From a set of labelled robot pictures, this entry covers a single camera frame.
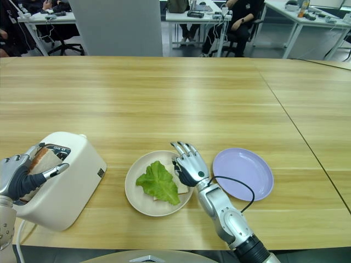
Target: beige plate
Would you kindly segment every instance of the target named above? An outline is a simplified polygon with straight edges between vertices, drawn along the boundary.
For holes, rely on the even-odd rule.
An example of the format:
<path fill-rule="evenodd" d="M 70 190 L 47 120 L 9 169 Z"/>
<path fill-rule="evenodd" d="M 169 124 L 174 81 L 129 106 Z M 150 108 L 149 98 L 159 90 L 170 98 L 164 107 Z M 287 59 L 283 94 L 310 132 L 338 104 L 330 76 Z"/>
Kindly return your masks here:
<path fill-rule="evenodd" d="M 164 216 L 178 211 L 189 201 L 194 190 L 192 187 L 188 187 L 188 193 L 179 195 L 179 204 L 172 205 L 164 201 L 154 201 L 152 196 L 144 193 L 141 186 L 135 184 L 137 178 L 146 172 L 146 167 L 155 161 L 160 161 L 171 174 L 174 174 L 172 158 L 176 156 L 178 155 L 171 151 L 155 151 L 133 163 L 127 173 L 124 190 L 128 201 L 137 211 L 150 216 Z"/>

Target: white toaster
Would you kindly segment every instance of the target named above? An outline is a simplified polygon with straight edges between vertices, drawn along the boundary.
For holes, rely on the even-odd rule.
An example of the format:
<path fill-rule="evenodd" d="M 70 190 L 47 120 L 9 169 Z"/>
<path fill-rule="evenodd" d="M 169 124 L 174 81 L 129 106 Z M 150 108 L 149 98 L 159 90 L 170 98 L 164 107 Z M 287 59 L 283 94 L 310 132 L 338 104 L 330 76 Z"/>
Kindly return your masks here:
<path fill-rule="evenodd" d="M 16 202 L 13 208 L 19 218 L 62 231 L 78 218 L 107 165 L 85 135 L 59 131 L 41 142 L 70 166 L 43 184 L 29 202 Z"/>

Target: purple plate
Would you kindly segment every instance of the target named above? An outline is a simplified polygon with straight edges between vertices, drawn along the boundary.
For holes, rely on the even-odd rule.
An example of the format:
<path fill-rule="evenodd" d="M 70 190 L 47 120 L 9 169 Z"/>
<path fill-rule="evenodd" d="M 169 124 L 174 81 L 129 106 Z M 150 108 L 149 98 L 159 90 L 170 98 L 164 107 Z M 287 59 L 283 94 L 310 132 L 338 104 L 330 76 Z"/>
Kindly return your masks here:
<path fill-rule="evenodd" d="M 274 185 L 273 174 L 267 163 L 257 154 L 241 148 L 229 148 L 217 154 L 213 161 L 213 173 L 246 183 L 253 190 L 255 201 L 268 196 Z M 244 185 L 223 178 L 216 180 L 228 194 L 251 201 L 252 193 Z"/>

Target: robotic hand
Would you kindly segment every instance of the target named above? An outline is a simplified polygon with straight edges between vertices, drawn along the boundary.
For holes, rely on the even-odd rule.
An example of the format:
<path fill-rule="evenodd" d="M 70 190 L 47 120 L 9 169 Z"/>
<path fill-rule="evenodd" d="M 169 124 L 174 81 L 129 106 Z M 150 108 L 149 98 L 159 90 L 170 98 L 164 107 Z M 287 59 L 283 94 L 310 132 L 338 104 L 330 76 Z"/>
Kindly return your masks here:
<path fill-rule="evenodd" d="M 42 173 L 28 175 L 31 162 L 44 145 L 32 146 L 23 155 L 0 161 L 0 258 L 4 260 L 1 262 L 16 262 L 11 246 L 16 221 L 13 202 L 69 167 L 62 163 Z"/>
<path fill-rule="evenodd" d="M 171 145 L 180 154 L 172 160 L 179 180 L 196 187 L 199 201 L 212 218 L 218 236 L 227 242 L 230 249 L 243 263 L 278 263 L 274 254 L 269 253 L 254 235 L 244 215 L 233 207 L 227 194 L 218 184 L 211 184 L 207 166 L 197 149 L 191 144 L 178 141 Z"/>

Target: lettuce leaf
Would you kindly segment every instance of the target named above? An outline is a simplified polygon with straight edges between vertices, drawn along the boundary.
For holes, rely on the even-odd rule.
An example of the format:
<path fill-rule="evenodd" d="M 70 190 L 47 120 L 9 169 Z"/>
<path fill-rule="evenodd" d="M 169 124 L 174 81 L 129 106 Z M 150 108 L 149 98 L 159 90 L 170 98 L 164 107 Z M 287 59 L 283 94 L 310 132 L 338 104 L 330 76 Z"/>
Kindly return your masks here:
<path fill-rule="evenodd" d="M 137 179 L 136 185 L 142 186 L 145 193 L 155 196 L 158 200 L 170 202 L 172 205 L 180 203 L 173 176 L 160 161 L 151 163 L 146 168 L 146 173 Z"/>

